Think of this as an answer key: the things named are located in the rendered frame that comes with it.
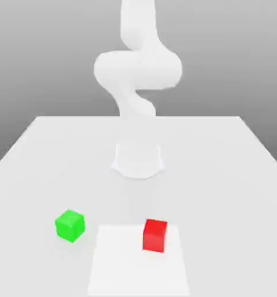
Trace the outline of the small green cube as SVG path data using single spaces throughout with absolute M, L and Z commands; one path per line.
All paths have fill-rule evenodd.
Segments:
M 84 215 L 68 209 L 55 220 L 56 234 L 74 242 L 85 231 Z

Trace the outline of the small red cube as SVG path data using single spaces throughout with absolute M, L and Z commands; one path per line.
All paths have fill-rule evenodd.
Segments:
M 153 252 L 164 252 L 168 222 L 146 219 L 143 229 L 142 249 Z

